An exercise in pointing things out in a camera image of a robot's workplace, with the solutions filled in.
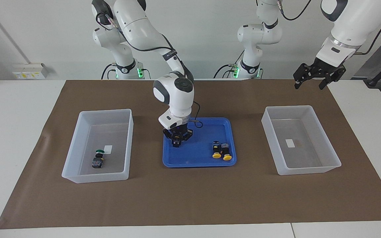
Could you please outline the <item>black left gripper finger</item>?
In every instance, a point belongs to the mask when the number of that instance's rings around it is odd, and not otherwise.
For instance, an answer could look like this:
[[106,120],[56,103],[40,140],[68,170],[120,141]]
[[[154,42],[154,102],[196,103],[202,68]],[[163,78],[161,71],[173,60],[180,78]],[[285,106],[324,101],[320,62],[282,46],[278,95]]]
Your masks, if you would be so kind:
[[307,64],[301,64],[298,69],[293,74],[293,78],[295,80],[294,87],[296,90],[300,88],[303,82],[307,80],[311,80],[312,77],[312,71],[313,67],[309,66]]
[[346,72],[346,68],[339,68],[337,69],[337,71],[333,72],[332,74],[330,73],[325,74],[324,79],[319,84],[319,89],[323,90],[331,82],[338,82],[345,72]]

